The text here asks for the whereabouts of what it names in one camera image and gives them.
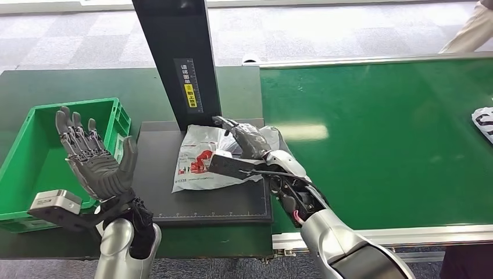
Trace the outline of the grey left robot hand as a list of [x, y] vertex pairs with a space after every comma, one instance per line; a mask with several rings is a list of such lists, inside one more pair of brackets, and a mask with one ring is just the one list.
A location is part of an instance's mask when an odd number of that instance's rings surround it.
[[85, 129], [81, 115], [62, 106], [56, 112], [55, 126], [67, 152], [66, 161], [91, 198], [105, 201], [131, 190], [138, 157], [132, 136], [124, 138], [123, 157], [118, 162], [105, 148], [93, 118]]

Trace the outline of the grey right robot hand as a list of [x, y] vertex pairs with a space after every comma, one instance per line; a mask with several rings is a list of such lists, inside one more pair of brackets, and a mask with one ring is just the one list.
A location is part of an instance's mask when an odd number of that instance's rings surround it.
[[213, 116], [212, 120], [214, 124], [226, 130], [225, 135], [232, 134], [242, 150], [242, 159], [262, 160], [271, 151], [270, 145], [257, 127], [222, 116]]

